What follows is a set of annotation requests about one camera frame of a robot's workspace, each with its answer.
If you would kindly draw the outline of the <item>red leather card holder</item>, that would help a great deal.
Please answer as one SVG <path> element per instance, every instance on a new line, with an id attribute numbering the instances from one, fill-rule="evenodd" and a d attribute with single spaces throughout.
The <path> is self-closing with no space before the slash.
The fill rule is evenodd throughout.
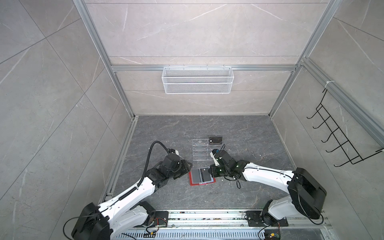
<path id="1" fill-rule="evenodd" d="M 191 186 L 201 186 L 216 182 L 210 167 L 191 169 L 189 172 L 189 178 Z"/>

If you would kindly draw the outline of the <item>dark credit card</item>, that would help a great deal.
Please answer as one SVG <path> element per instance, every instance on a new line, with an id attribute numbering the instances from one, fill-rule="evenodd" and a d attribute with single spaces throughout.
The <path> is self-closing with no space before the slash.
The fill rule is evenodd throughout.
<path id="1" fill-rule="evenodd" d="M 222 145 L 223 144 L 223 137 L 209 137 L 209 144 L 210 145 Z"/>
<path id="2" fill-rule="evenodd" d="M 203 184 L 211 183 L 215 180 L 210 172 L 210 167 L 200 168 L 200 173 Z"/>

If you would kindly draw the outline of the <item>clear acrylic organizer tray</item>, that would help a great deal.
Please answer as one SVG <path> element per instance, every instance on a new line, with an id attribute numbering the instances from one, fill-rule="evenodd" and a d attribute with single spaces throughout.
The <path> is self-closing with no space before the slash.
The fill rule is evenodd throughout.
<path id="1" fill-rule="evenodd" d="M 210 161 L 212 158 L 210 152 L 213 149 L 219 149 L 222 145 L 210 145 L 209 138 L 193 139 L 193 160 L 194 161 Z"/>

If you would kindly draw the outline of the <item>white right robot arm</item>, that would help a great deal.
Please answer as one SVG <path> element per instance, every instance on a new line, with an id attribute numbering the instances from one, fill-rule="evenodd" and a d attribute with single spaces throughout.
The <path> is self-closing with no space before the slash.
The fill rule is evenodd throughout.
<path id="1" fill-rule="evenodd" d="M 284 171 L 256 165 L 249 161 L 236 161 L 228 152 L 214 149 L 210 153 L 214 164 L 209 173 L 213 178 L 223 177 L 236 182 L 241 188 L 241 182 L 256 182 L 268 185 L 288 194 L 279 200 L 269 200 L 265 204 L 260 218 L 267 226 L 273 226 L 286 217 L 303 215 L 315 225 L 324 222 L 322 209 L 327 191 L 305 169 L 296 168 L 294 171 Z"/>

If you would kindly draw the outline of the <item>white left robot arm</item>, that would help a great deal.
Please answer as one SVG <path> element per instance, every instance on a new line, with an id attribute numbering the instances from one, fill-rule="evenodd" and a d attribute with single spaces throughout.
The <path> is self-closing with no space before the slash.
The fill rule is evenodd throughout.
<path id="1" fill-rule="evenodd" d="M 77 217 L 77 222 L 69 237 L 70 240 L 110 240 L 124 231 L 147 224 L 154 218 L 155 209 L 144 199 L 169 179 L 178 179 L 188 174 L 192 163 L 178 153 L 169 153 L 163 161 L 147 170 L 140 180 L 98 206 L 90 203 Z"/>

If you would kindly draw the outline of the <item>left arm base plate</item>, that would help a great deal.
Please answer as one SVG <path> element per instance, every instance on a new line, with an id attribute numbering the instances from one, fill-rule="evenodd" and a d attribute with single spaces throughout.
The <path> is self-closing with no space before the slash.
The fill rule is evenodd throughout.
<path id="1" fill-rule="evenodd" d="M 155 211 L 152 213 L 149 213 L 147 216 L 147 219 L 144 221 L 143 226 L 168 226 L 168 218 L 169 218 L 169 212 L 168 211 Z"/>

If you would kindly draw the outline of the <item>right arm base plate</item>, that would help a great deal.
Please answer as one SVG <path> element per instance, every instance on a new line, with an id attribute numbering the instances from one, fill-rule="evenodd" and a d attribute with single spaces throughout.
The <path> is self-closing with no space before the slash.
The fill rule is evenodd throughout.
<path id="1" fill-rule="evenodd" d="M 246 211 L 244 219 L 248 222 L 249 227 L 288 227 L 286 218 L 275 220 L 271 217 L 264 217 L 262 211 Z"/>

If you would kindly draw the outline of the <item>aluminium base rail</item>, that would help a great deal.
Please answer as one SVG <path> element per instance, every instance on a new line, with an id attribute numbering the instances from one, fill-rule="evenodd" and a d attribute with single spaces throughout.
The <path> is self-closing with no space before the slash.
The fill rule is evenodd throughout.
<path id="1" fill-rule="evenodd" d="M 336 240 L 329 224 L 313 225 L 304 217 L 286 218 L 288 227 L 249 227 L 246 211 L 256 209 L 168 211 L 168 226 L 133 227 L 111 240 Z"/>

